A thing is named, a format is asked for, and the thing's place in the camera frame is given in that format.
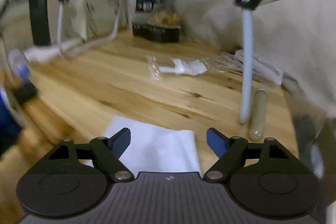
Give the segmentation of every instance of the wooden table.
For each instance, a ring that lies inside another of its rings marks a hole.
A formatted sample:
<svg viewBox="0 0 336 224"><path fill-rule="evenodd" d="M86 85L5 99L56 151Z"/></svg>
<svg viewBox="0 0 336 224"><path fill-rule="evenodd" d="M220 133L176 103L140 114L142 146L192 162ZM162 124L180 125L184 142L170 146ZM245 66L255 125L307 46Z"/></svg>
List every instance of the wooden table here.
<svg viewBox="0 0 336 224"><path fill-rule="evenodd" d="M174 130L193 130L205 172L217 160L206 144L209 127L229 137L247 138L248 127L238 122L242 76L234 72L169 74L152 80L147 56L166 62L172 57L198 59L219 54L208 45L160 44L121 32L114 41L73 60L57 58L48 65L33 65L32 81L41 100L87 139L102 135L116 115ZM254 81L253 91L258 88L268 94L265 137L276 138L297 156L283 91Z"/></svg>

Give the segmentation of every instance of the beige tube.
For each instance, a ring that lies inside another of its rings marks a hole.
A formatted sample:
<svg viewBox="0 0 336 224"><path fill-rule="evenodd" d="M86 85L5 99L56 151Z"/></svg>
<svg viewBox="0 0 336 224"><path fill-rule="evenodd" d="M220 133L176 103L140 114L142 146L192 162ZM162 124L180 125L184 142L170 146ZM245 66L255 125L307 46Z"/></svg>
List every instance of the beige tube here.
<svg viewBox="0 0 336 224"><path fill-rule="evenodd" d="M267 93L265 90L257 90L254 94L251 128L249 136L252 141L258 142L264 135L266 120Z"/></svg>

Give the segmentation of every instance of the white paper towel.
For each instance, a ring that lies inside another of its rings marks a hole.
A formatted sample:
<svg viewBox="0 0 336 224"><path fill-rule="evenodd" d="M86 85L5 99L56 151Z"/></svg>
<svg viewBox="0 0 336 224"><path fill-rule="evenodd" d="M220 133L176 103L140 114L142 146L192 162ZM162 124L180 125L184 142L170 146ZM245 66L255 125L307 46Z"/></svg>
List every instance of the white paper towel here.
<svg viewBox="0 0 336 224"><path fill-rule="evenodd" d="M110 138L124 127L131 130L131 144L120 161L135 177L139 172L200 172L193 131L176 131L117 116L103 136Z"/></svg>

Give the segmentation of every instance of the white cloth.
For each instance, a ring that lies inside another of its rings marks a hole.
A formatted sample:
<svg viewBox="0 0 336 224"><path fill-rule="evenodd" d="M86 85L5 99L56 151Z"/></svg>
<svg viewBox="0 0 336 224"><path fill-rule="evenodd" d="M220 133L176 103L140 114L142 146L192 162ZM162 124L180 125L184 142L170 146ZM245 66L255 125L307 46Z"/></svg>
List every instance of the white cloth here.
<svg viewBox="0 0 336 224"><path fill-rule="evenodd" d="M176 131L117 116L104 136L110 138L124 127L131 130L131 144L120 161L135 177L142 171L200 172L193 131Z"/></svg>

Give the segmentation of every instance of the gray ribbed panel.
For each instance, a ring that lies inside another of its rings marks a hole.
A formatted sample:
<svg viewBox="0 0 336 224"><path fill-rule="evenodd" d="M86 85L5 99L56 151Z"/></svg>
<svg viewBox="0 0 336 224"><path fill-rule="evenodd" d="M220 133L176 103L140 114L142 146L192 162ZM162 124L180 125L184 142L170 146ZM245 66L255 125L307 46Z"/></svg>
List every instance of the gray ribbed panel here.
<svg viewBox="0 0 336 224"><path fill-rule="evenodd" d="M129 183L113 186L94 209L64 220L25 217L22 224L318 224L310 216L268 220L233 202L219 184L203 181L198 173L140 173Z"/></svg>

